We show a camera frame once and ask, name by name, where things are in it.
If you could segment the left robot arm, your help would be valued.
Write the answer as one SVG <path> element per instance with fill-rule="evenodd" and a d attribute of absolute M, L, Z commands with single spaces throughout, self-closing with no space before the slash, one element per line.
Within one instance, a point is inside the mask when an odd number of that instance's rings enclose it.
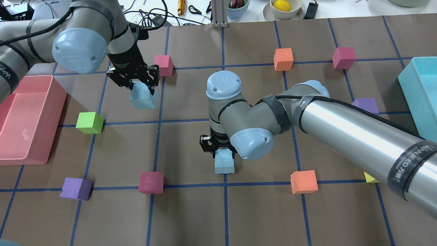
<path fill-rule="evenodd" d="M 73 0 L 59 19 L 1 22 L 1 101 L 39 63 L 58 63 L 79 74 L 95 72 L 108 57 L 119 87 L 155 95 L 159 67 L 147 65 L 137 41 L 141 28 L 126 20 L 117 0 Z"/>

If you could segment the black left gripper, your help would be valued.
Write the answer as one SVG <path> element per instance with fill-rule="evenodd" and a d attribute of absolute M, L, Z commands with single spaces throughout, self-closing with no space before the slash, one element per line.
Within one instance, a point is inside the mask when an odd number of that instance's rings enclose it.
<path fill-rule="evenodd" d="M 107 71 L 107 76 L 119 87 L 133 90 L 132 80 L 146 84 L 150 94 L 155 95 L 155 87 L 159 85 L 159 65 L 147 66 L 138 45 L 134 44 L 123 53 L 108 53 L 113 69 Z"/>

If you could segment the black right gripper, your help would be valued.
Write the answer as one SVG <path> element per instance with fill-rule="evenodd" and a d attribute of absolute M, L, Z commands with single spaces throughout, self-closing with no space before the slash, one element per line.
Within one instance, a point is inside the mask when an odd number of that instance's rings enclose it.
<path fill-rule="evenodd" d="M 232 146 L 230 138 L 225 133 L 218 133 L 210 128 L 210 135 L 200 135 L 199 144 L 203 152 L 211 153 L 212 157 L 215 159 L 216 151 L 220 148 L 227 148 L 231 151 L 232 159 L 235 159 L 237 154 L 236 149 Z"/>

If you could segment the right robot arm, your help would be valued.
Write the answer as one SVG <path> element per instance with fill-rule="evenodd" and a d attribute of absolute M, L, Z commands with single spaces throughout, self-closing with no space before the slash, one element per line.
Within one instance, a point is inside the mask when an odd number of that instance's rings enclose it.
<path fill-rule="evenodd" d="M 213 156 L 228 148 L 256 160 L 274 146 L 274 136 L 292 127 L 323 142 L 387 185 L 400 198 L 436 218 L 436 142 L 376 114 L 334 100 L 319 81 L 297 84 L 251 105 L 240 77 L 213 73 L 206 82 L 210 132 L 199 143 Z"/>

